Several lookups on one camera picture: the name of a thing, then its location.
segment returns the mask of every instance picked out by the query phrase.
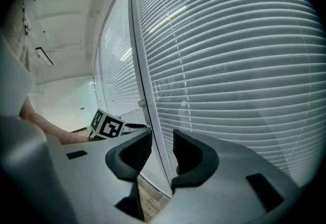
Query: black and white marker cube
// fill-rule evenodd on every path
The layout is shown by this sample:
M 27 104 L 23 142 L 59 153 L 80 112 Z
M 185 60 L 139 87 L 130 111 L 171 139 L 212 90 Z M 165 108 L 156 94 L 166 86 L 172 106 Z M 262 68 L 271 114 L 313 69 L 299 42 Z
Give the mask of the black and white marker cube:
M 105 139 L 121 135 L 125 121 L 98 109 L 91 123 L 92 134 L 90 138 L 99 136 Z

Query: black rectangular slot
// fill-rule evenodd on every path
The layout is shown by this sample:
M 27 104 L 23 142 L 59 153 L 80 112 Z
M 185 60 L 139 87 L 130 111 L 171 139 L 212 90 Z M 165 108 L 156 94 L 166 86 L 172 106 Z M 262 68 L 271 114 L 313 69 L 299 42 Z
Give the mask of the black rectangular slot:
M 270 212 L 284 201 L 262 174 L 253 174 L 246 178 L 267 212 Z
M 73 153 L 67 153 L 67 156 L 68 156 L 68 159 L 71 160 L 71 159 L 74 159 L 74 158 L 84 156 L 86 154 L 87 154 L 87 152 L 85 152 L 83 150 L 80 150 L 80 151 L 73 152 Z

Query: ceiling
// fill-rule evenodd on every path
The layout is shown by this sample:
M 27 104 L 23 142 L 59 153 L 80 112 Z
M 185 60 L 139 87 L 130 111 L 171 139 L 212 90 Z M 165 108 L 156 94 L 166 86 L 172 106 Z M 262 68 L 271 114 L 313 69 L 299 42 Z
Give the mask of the ceiling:
M 36 83 L 92 75 L 96 32 L 113 0 L 24 0 L 31 72 Z M 42 47 L 49 67 L 35 52 Z

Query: person's arm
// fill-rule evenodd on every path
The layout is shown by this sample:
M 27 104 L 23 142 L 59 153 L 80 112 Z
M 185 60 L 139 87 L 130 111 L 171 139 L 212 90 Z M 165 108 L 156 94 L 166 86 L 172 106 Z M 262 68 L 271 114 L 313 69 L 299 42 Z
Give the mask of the person's arm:
M 87 138 L 76 133 L 65 131 L 54 124 L 50 123 L 38 113 L 36 113 L 31 105 L 29 98 L 26 99 L 19 115 L 23 120 L 30 121 L 40 127 L 44 133 L 52 134 L 59 138 L 62 145 L 87 143 L 92 141 L 103 140 L 102 138 Z

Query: wooden floor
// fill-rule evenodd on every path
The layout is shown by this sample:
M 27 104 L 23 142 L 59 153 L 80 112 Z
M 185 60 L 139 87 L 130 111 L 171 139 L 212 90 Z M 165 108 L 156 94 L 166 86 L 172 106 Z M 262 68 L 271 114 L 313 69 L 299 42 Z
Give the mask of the wooden floor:
M 170 198 L 159 192 L 142 176 L 138 176 L 138 188 L 145 222 L 155 217 L 169 202 Z

